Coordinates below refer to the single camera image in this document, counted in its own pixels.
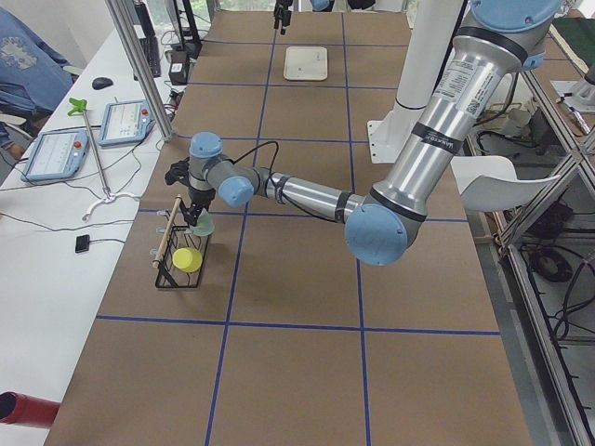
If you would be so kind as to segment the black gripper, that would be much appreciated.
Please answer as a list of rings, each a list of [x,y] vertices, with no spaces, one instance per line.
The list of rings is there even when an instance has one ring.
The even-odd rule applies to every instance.
[[[281,28],[281,34],[285,34],[288,26],[290,25],[290,14],[285,12],[291,11],[292,5],[293,0],[275,1],[274,13],[277,14],[275,16],[275,29],[279,30]]]
[[[215,199],[215,190],[208,188],[206,190],[196,189],[194,186],[188,187],[191,205],[181,204],[181,213],[184,221],[189,226],[204,226],[207,222],[207,211],[212,201]]]

